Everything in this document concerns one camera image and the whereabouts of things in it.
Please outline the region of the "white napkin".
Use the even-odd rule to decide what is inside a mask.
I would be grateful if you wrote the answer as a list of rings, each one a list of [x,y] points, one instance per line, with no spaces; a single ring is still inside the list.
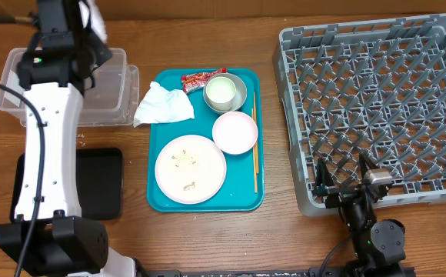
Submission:
[[[194,118],[194,108],[185,92],[181,89],[167,90],[159,83],[151,82],[149,90],[136,109],[133,127]]]

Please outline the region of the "red snack wrapper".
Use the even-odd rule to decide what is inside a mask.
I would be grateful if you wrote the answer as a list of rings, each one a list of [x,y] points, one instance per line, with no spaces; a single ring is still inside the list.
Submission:
[[[181,77],[182,91],[186,94],[204,88],[210,78],[221,73],[227,73],[227,68],[219,68],[213,72],[199,72]]]

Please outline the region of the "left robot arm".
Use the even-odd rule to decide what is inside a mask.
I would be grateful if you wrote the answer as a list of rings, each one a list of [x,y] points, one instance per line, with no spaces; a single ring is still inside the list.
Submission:
[[[141,276],[137,259],[108,244],[106,228],[86,219],[77,193],[76,133],[94,71],[112,56],[93,1],[37,4],[37,25],[16,73],[26,107],[25,160],[14,219],[0,224],[0,249],[15,274]]]

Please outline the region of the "white cup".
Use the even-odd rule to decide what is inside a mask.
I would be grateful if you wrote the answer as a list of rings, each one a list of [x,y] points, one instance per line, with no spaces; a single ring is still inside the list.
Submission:
[[[210,106],[218,111],[229,111],[236,95],[234,82],[224,76],[211,78],[205,86]]]

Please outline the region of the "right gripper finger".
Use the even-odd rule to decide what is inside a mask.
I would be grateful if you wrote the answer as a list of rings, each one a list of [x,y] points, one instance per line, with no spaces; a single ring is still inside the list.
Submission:
[[[331,173],[328,171],[325,160],[319,158],[316,166],[315,188],[312,191],[327,192],[329,189],[334,188],[334,186],[334,181],[331,177]]]
[[[363,179],[374,173],[377,173],[379,170],[379,167],[377,167],[376,164],[373,163],[373,161],[368,157],[368,155],[365,152],[362,152],[359,155],[358,161],[361,170],[361,177]]]

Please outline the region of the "grey bowl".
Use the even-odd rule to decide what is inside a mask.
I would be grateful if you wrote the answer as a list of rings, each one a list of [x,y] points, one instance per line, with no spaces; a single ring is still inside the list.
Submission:
[[[224,76],[224,77],[227,77],[227,78],[231,79],[234,82],[235,87],[236,87],[236,95],[235,95],[235,98],[234,98],[233,105],[232,105],[231,109],[229,111],[226,111],[226,112],[234,112],[234,111],[239,110],[243,106],[243,104],[245,103],[245,101],[247,99],[247,95],[248,95],[248,90],[247,90],[247,87],[246,87],[245,83],[243,82],[243,80],[240,77],[238,77],[237,75],[234,75],[234,74],[231,74],[231,73],[221,73],[221,74],[215,75],[214,77],[216,77],[216,76]],[[226,113],[226,112],[218,111],[218,110],[215,110],[214,108],[212,108],[210,106],[209,100],[208,100],[208,98],[207,98],[205,93],[206,93],[206,89],[204,87],[203,88],[204,100],[205,100],[206,104],[214,112],[216,112],[218,114]]]

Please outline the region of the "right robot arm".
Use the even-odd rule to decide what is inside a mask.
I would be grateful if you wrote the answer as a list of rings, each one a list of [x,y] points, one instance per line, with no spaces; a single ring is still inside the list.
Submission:
[[[336,209],[348,227],[349,235],[326,256],[318,270],[319,276],[414,276],[413,268],[405,268],[405,227],[395,219],[377,220],[373,204],[384,198],[394,184],[387,169],[378,167],[364,153],[359,155],[361,182],[336,187],[326,161],[318,160],[315,189],[327,209]],[[349,242],[355,260],[340,269],[328,269],[331,257]]]

